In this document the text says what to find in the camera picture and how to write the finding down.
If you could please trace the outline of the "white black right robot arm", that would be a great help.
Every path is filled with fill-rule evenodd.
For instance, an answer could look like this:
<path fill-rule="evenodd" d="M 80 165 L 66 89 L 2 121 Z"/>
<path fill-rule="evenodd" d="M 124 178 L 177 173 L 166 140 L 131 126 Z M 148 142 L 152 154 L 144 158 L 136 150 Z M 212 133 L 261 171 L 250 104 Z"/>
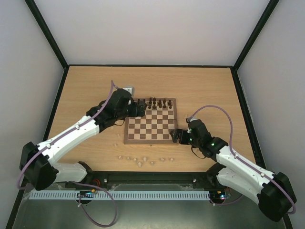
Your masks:
<path fill-rule="evenodd" d="M 251 199 L 274 222 L 295 208 L 296 196 L 288 176 L 249 161 L 223 139 L 211 136 L 201 120 L 192 119 L 187 130 L 175 129 L 170 134 L 173 142 L 197 148 L 205 158 L 215 162 L 207 171 L 211 186 L 234 189 Z"/>

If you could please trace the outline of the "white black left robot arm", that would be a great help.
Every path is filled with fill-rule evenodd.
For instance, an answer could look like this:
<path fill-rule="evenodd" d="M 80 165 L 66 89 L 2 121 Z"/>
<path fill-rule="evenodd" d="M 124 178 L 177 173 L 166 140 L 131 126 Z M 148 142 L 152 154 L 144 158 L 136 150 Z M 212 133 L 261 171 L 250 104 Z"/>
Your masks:
<path fill-rule="evenodd" d="M 55 137 L 37 145 L 33 142 L 25 144 L 20 159 L 21 175 L 36 190 L 44 190 L 53 183 L 83 181 L 89 171 L 85 163 L 63 164 L 59 160 L 86 139 L 114 126 L 117 121 L 143 117 L 147 105 L 143 100 L 135 101 L 132 91 L 131 87 L 119 88 Z"/>

